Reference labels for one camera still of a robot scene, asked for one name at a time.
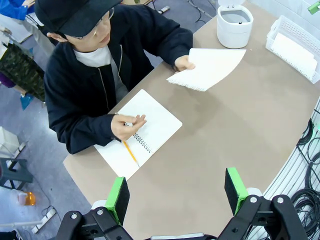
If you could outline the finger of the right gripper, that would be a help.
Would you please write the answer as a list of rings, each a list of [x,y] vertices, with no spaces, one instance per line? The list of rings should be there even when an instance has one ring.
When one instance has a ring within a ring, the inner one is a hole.
[[[311,15],[314,15],[315,13],[320,11],[320,0],[317,0],[315,3],[311,4],[308,8],[307,8],[308,12]]]

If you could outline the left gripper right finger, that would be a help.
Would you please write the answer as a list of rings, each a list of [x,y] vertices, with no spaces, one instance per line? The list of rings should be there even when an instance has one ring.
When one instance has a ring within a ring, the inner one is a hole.
[[[271,240],[308,239],[287,195],[276,195],[271,200],[250,195],[235,167],[225,170],[224,190],[233,217],[217,237],[219,240],[244,240],[254,227],[264,227]]]

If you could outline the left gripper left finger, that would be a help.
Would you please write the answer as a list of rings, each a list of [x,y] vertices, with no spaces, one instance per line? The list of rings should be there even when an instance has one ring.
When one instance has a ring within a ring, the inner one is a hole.
[[[67,212],[60,224],[58,240],[131,240],[123,224],[130,200],[130,192],[125,177],[117,177],[103,206],[82,214]]]

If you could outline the person right hand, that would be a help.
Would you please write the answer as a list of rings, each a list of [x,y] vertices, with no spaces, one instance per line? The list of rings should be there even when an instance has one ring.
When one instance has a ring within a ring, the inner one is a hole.
[[[145,123],[146,116],[128,116],[115,114],[111,121],[111,131],[120,141],[126,141],[133,136]]]

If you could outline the person left hand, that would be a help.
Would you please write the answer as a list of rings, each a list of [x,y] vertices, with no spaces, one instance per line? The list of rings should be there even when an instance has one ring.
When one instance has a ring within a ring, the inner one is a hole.
[[[182,72],[184,70],[192,70],[194,68],[195,68],[195,65],[189,61],[189,55],[180,56],[174,61],[173,69],[176,72]]]

